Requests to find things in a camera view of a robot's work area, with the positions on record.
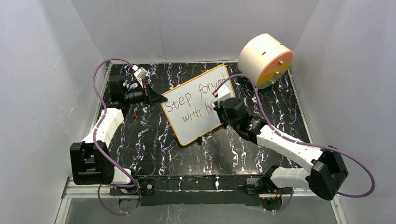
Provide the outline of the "yellow framed whiteboard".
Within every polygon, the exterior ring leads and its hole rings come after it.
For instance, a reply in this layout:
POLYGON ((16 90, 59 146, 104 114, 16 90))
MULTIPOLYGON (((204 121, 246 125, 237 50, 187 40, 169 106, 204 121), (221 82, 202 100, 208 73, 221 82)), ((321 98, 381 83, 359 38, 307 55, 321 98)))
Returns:
POLYGON ((229 76, 221 64, 163 94, 167 101, 161 107, 180 145, 187 146, 221 125, 211 106, 212 93, 229 76))

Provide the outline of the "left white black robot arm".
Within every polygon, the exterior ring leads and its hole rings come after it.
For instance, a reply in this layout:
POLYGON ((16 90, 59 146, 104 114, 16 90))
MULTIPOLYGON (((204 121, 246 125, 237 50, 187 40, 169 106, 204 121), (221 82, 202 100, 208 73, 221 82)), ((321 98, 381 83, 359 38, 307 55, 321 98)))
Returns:
POLYGON ((108 88, 109 98, 97 123, 81 142, 70 147, 72 177, 76 185, 115 185, 134 194, 139 190, 139 181, 132 170, 122 168, 111 158, 109 144, 132 104, 151 106, 168 99, 156 93, 149 82, 138 78, 128 82, 122 75, 109 78, 108 88))

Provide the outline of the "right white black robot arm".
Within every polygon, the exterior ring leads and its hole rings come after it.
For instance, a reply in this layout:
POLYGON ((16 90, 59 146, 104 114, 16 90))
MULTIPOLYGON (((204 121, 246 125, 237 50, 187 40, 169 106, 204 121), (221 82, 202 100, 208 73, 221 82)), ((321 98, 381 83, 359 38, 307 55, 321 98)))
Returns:
POLYGON ((228 98, 212 106, 220 122, 230 126, 242 139, 272 149, 300 166, 271 166, 255 183, 243 186, 247 193, 276 193, 282 188, 300 188, 330 201, 348 177, 339 153, 299 145, 299 141, 289 135, 277 135, 263 118, 250 115, 239 99, 228 98))

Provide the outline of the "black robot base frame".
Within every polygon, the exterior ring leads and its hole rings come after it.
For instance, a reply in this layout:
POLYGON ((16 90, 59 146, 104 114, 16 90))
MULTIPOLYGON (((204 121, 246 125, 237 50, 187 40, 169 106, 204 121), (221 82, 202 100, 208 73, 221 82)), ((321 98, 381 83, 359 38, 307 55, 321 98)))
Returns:
POLYGON ((137 181, 137 187, 113 188, 110 195, 139 199, 142 206, 242 204, 278 209, 284 194, 262 175, 139 175, 137 181))

